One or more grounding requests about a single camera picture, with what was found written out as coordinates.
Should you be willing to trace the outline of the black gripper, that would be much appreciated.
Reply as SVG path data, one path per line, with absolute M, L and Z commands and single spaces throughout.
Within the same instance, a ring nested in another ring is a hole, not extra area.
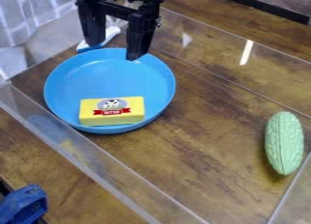
M 159 9 L 164 0 L 75 0 L 83 34 L 89 44 L 100 39 L 105 17 L 128 20 L 127 60 L 148 53 L 159 24 Z

